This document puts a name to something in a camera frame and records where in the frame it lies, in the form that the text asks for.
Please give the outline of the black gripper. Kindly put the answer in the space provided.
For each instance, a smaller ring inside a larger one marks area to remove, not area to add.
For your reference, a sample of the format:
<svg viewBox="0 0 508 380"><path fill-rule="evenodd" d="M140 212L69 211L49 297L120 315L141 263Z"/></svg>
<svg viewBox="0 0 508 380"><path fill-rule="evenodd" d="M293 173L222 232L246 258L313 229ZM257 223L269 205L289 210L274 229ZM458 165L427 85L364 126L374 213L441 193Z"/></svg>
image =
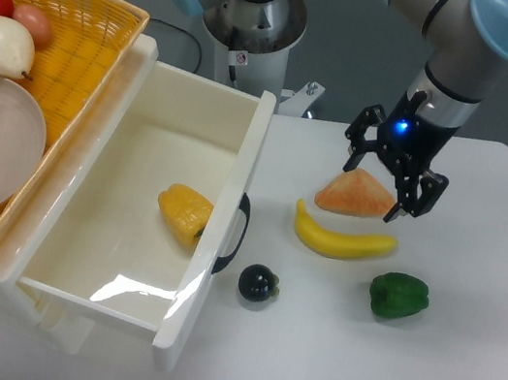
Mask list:
<svg viewBox="0 0 508 380"><path fill-rule="evenodd" d="M379 160L395 176L397 202L384 215L390 223L400 216L420 217L431 211L449 186L447 176L429 170L436 154L457 132L457 128L441 127L420 114L429 95L417 91L405 94L386 119L382 105L362 109L345 131L350 143L349 157L342 170L350 173L359 167L365 155L376 151ZM376 140L368 140L366 131L377 127Z"/></svg>

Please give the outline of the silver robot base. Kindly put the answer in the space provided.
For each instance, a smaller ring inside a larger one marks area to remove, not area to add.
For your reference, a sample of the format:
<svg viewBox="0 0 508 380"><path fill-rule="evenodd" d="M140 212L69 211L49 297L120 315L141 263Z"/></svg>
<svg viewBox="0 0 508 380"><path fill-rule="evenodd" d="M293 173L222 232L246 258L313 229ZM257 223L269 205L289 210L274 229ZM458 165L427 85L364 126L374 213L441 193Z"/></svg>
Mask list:
<svg viewBox="0 0 508 380"><path fill-rule="evenodd" d="M303 2L227 0L207 10L203 22L213 40L213 79L254 96L269 91L276 113L309 118L324 86L317 81L295 91L284 86L290 51L306 30Z"/></svg>

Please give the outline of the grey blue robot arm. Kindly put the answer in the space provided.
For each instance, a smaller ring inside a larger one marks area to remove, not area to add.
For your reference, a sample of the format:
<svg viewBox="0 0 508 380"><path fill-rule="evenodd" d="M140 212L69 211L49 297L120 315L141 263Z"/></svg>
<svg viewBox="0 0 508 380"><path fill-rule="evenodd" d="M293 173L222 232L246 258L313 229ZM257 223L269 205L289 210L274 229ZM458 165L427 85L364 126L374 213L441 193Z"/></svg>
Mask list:
<svg viewBox="0 0 508 380"><path fill-rule="evenodd" d="M302 0L173 0L198 16L215 47L216 81L248 94L283 89L288 56L306 30ZM430 212L448 186L431 161L508 68L508 0L384 0L418 28L433 53L390 112L364 108L346 131L345 170L373 153L395 180L385 215Z"/></svg>

